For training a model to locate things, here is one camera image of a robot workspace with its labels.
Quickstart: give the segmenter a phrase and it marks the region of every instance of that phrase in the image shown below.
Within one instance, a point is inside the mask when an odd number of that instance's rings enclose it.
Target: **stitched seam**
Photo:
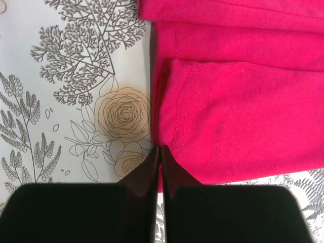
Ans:
[[[173,140],[172,140],[172,151],[173,151],[173,147],[174,147],[174,142],[175,142],[175,139],[176,139],[176,136],[177,136],[177,132],[178,132],[178,118],[179,118],[179,100],[180,100],[180,96],[181,96],[181,93],[184,89],[184,86],[186,85],[186,83],[188,82],[188,80],[190,79],[191,77],[191,74],[192,74],[192,71],[193,71],[193,65],[191,65],[191,71],[186,79],[186,81],[183,83],[183,86],[180,90],[180,93],[179,93],[179,96],[178,96],[178,100],[177,100],[177,112],[176,112],[176,127],[175,127],[175,131],[174,131],[174,136],[173,136]]]
[[[242,7],[242,8],[248,8],[248,9],[258,9],[258,10],[263,10],[263,11],[271,11],[271,12],[275,12],[275,13],[281,13],[281,14],[287,14],[287,15],[294,15],[294,16],[304,17],[304,18],[309,18],[309,19],[324,20],[324,18],[321,18],[321,17],[311,17],[311,16],[307,16],[307,15],[281,12],[279,10],[273,10],[273,9],[257,8],[257,7],[251,7],[251,6],[246,6],[246,5],[240,5],[240,4],[230,4],[230,3],[222,2],[220,0],[209,0],[209,1],[211,1],[211,2],[217,2],[217,3],[225,4],[225,5],[230,5],[230,6],[237,6],[237,7]]]
[[[173,33],[174,33],[174,45],[176,49],[175,57],[178,57],[178,38],[177,38],[177,33],[176,33],[176,24],[172,24],[173,26]]]
[[[183,124],[182,141],[181,141],[181,146],[180,146],[179,162],[182,161],[183,140],[184,140],[184,134],[186,132],[186,116],[187,116],[187,108],[188,108],[188,97],[189,97],[191,88],[192,88],[192,85],[190,85],[190,88],[189,88],[188,93],[187,93],[187,96],[186,96],[186,108],[185,108],[185,112],[184,112],[184,124]]]

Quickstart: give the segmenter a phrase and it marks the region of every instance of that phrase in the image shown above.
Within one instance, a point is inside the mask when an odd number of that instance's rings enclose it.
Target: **pink fabric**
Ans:
[[[160,143],[204,184],[324,165],[324,73],[173,60]]]
[[[156,22],[153,141],[195,178],[324,167],[323,1],[139,0],[139,17]]]

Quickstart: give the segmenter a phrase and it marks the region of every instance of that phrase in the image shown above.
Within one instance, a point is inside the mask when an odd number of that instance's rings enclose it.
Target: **pink garment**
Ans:
[[[324,73],[173,60],[159,142],[204,184],[324,165]]]
[[[324,33],[319,0],[138,0],[138,9],[153,22]]]
[[[139,17],[156,22],[153,141],[195,178],[324,167],[323,1],[139,0]]]

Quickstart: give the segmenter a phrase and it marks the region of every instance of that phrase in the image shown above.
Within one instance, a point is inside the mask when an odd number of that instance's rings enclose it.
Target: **rose illustration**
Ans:
[[[119,178],[122,178],[139,166],[146,158],[141,146],[132,142],[119,153],[116,159],[115,172]]]
[[[97,131],[111,140],[140,141],[150,131],[149,100],[132,88],[101,96],[95,105]]]

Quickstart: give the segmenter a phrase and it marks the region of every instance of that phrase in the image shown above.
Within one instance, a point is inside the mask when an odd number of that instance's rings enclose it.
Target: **paper surface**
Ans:
[[[148,154],[149,25],[135,0],[6,0],[0,14],[0,214],[26,183],[116,182]],[[277,184],[324,241],[324,170]],[[165,242],[159,194],[156,242]]]

